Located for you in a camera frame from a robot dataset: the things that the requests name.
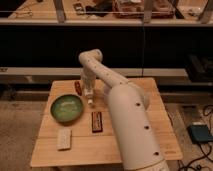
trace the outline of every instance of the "wooden tabletop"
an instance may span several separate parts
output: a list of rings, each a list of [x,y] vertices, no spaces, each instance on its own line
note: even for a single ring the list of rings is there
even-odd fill
[[[166,160],[181,159],[182,153],[178,141],[154,79],[131,80],[147,91],[150,96],[147,115]],[[61,95],[77,95],[74,81],[54,81],[52,84],[31,158],[32,167],[121,163],[108,109],[103,101],[103,83],[100,80],[96,80],[95,106],[89,107],[86,99],[80,96],[84,103],[84,113],[79,119],[66,126],[72,130],[71,150],[57,150],[57,132],[64,126],[53,119],[50,114],[50,106]],[[92,133],[91,112],[93,111],[102,112],[103,132],[101,133]]]

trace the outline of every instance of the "cable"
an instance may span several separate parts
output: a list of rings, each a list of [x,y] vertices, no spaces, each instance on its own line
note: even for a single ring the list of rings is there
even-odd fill
[[[208,152],[207,154],[204,153],[203,156],[201,156],[201,157],[199,157],[199,158],[196,158],[196,159],[190,161],[186,166],[182,166],[181,168],[179,168],[178,171],[182,171],[182,170],[183,170],[183,171],[188,171],[188,169],[192,169],[192,170],[198,171],[197,168],[194,168],[194,167],[192,167],[191,165],[192,165],[194,162],[198,161],[198,160],[201,160],[201,159],[204,159],[204,158],[209,157],[209,155],[211,154],[211,152],[212,152],[212,146],[209,145],[209,152]]]
[[[199,146],[199,148],[200,148],[201,152],[203,153],[203,155],[204,155],[210,162],[213,163],[213,160],[203,151],[203,148],[202,148],[201,145]]]
[[[37,1],[37,2],[28,4],[28,5],[26,5],[26,6],[22,7],[22,8],[17,9],[17,11],[22,11],[22,10],[24,10],[24,9],[27,8],[28,11],[27,11],[27,12],[17,12],[17,11],[15,11],[15,12],[14,12],[14,13],[16,14],[16,17],[15,17],[15,18],[32,17],[32,16],[33,16],[33,12],[32,12],[32,10],[30,9],[30,7],[31,7],[31,6],[34,6],[34,5],[37,5],[37,4],[40,4],[41,2],[43,2],[43,1]]]
[[[213,116],[213,105],[206,105],[203,107],[203,116],[209,117],[209,130],[212,130],[212,116]]]

